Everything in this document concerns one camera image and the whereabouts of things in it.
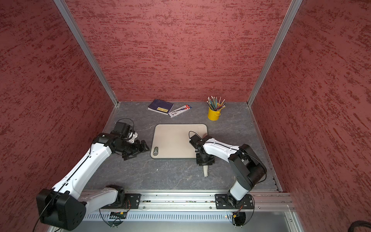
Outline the knife with cream handle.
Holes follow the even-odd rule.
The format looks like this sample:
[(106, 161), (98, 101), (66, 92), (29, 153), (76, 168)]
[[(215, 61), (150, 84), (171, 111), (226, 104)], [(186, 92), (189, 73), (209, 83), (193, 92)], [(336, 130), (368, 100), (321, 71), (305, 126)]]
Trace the knife with cream handle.
[(208, 177), (208, 165), (203, 165), (203, 175), (204, 177)]

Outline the beige green-edged cutting board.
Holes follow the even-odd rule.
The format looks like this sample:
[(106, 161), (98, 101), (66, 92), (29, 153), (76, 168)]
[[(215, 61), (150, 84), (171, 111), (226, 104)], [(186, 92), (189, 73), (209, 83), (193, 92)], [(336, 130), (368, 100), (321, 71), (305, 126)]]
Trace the beige green-edged cutting board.
[(195, 148), (189, 143), (191, 135), (204, 137), (208, 134), (205, 124), (158, 124), (155, 127), (151, 158), (195, 159)]

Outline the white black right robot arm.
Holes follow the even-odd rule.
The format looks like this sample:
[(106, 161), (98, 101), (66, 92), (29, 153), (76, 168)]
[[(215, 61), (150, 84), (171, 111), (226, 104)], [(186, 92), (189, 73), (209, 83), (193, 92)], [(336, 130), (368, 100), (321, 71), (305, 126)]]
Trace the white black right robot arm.
[(231, 207), (240, 205), (245, 195), (267, 176), (266, 166), (247, 144), (232, 146), (208, 135), (201, 138), (197, 134), (189, 138), (189, 143), (194, 147), (196, 162), (204, 168), (205, 175), (216, 157), (229, 163), (236, 177), (236, 182), (227, 193)]

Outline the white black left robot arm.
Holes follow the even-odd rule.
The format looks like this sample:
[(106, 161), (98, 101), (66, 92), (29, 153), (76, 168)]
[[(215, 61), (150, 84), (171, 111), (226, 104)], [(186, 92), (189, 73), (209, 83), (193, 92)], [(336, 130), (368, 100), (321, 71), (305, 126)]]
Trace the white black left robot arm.
[(100, 133), (83, 158), (51, 189), (42, 189), (36, 197), (38, 222), (67, 231), (74, 230), (86, 214), (105, 206), (129, 206), (123, 187), (108, 185), (103, 190), (81, 197), (81, 193), (100, 165), (112, 154), (125, 160), (149, 151), (144, 140), (124, 140), (117, 134)]

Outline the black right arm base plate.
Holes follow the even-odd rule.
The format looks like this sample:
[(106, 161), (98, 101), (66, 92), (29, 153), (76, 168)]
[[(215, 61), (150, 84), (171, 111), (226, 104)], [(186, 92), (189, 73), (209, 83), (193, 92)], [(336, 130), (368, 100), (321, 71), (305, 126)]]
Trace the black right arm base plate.
[(241, 200), (236, 200), (229, 193), (216, 194), (215, 204), (217, 209), (254, 209), (254, 201), (251, 194), (246, 194)]

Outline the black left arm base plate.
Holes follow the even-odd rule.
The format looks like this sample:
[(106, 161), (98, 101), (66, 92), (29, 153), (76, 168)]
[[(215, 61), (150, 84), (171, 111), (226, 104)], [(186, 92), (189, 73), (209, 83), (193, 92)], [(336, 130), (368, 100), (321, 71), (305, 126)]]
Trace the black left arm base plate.
[(116, 201), (112, 204), (108, 204), (102, 209), (138, 209), (141, 199), (139, 193), (125, 193), (117, 197)]

